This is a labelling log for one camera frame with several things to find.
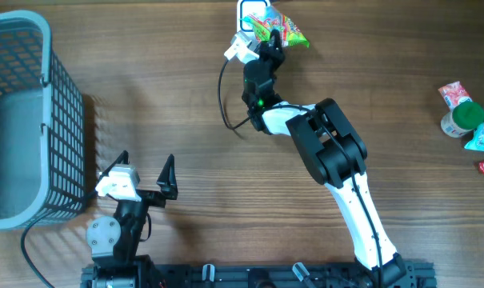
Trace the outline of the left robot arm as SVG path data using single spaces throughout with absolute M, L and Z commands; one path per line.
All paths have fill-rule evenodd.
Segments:
M 98 179 L 95 191 L 117 202 L 112 216 L 93 220 L 86 231 L 93 264 L 84 268 L 81 287 L 166 287 L 166 279 L 148 255 L 137 255 L 145 240 L 142 231 L 151 226 L 149 208 L 163 208 L 178 197 L 174 156 L 162 168 L 156 184 L 159 190 L 138 188 L 140 177 L 123 151 Z

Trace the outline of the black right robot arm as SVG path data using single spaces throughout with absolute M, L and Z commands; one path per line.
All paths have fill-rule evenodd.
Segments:
M 243 70 L 242 100 L 257 131 L 287 135 L 318 184 L 332 193 L 348 227 L 354 255 L 362 266 L 362 287 L 388 287 L 406 268 L 383 228 L 370 196 L 366 145 L 335 100 L 293 105 L 274 91 L 275 72 L 285 60 L 277 30 L 258 44 Z

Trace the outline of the colourful Haribo candy bag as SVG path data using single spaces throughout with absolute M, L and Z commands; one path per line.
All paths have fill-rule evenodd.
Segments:
M 310 46 L 309 41 L 294 24 L 294 22 L 273 6 L 266 6 L 262 12 L 253 12 L 241 18 L 248 24 L 254 33 L 257 43 L 268 42 L 271 32 L 279 33 L 283 47 L 304 45 Z

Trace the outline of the small red candy packet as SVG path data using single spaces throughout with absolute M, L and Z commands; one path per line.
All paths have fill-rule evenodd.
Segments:
M 472 97 L 469 95 L 460 81 L 446 84 L 439 88 L 438 92 L 450 110 L 454 110 L 457 106 L 464 102 L 473 101 Z

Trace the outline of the green lid jar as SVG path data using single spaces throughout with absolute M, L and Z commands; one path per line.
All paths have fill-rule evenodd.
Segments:
M 460 138 L 483 122 L 484 109 L 476 102 L 463 102 L 442 118 L 441 129 L 452 138 Z

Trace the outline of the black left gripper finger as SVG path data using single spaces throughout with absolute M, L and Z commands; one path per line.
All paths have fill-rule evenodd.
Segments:
M 178 184 L 175 175 L 175 161 L 172 154 L 166 160 L 164 167 L 158 179 L 157 185 L 161 189 L 162 195 L 169 200 L 176 200 L 178 198 Z
M 102 178 L 103 176 L 107 176 L 108 173 L 114 168 L 117 164 L 128 164 L 129 163 L 129 153 L 124 150 L 120 153 L 120 155 L 103 171 L 99 174 L 99 177 Z

